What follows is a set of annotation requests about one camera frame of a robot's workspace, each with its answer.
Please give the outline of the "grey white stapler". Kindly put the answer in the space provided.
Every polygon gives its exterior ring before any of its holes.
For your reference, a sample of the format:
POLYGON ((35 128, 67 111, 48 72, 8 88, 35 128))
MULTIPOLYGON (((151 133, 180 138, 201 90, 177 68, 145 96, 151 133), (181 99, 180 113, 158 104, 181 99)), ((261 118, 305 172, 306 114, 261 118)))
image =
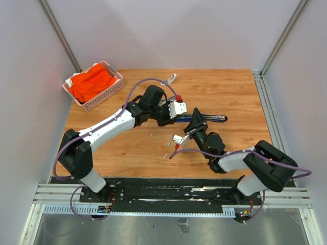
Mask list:
POLYGON ((172 101, 175 101, 176 100, 176 97, 172 96, 172 97, 168 97, 167 99, 162 99, 160 100, 160 103, 159 105, 164 105, 166 102, 172 102, 172 101))

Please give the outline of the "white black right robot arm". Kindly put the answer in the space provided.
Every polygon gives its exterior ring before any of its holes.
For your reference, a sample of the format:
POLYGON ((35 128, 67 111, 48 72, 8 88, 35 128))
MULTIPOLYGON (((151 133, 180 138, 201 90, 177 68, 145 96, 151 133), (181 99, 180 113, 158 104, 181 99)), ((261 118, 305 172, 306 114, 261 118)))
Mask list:
POLYGON ((213 172, 225 174, 241 169, 252 172, 239 177, 229 191, 230 199, 237 204, 244 204, 259 191, 281 192, 296 172, 297 163, 265 140, 246 150, 227 152, 220 135, 215 132, 207 134, 207 128, 204 116, 195 108, 184 132, 195 141, 213 172))

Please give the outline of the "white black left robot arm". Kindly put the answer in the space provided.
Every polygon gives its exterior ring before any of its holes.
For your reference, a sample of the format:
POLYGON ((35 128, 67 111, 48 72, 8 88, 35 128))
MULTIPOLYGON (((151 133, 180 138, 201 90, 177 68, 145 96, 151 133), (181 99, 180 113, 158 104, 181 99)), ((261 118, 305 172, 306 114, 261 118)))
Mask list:
POLYGON ((66 131, 58 160, 74 179, 91 190, 93 198, 103 202, 109 197, 109 189, 104 178, 94 168, 93 153, 115 136, 138 127, 149 119, 164 127, 174 124, 177 117, 186 112, 186 104, 181 96, 169 100, 163 89, 151 85, 143 95, 128 101, 114 115, 100 123, 79 132, 73 129, 66 131))

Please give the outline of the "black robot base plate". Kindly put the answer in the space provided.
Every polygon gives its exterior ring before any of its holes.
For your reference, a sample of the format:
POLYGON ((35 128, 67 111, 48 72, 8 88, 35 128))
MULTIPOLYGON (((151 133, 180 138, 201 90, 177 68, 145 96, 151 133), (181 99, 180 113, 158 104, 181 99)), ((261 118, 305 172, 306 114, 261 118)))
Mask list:
POLYGON ((261 191, 245 198, 238 204, 230 199, 229 191, 237 179, 155 179, 155 178, 108 178, 107 186, 99 193, 88 187, 67 181, 57 181, 45 188, 49 200, 58 204, 103 205, 108 211, 116 206, 121 209, 195 211, 205 207, 246 209, 264 203, 261 191))

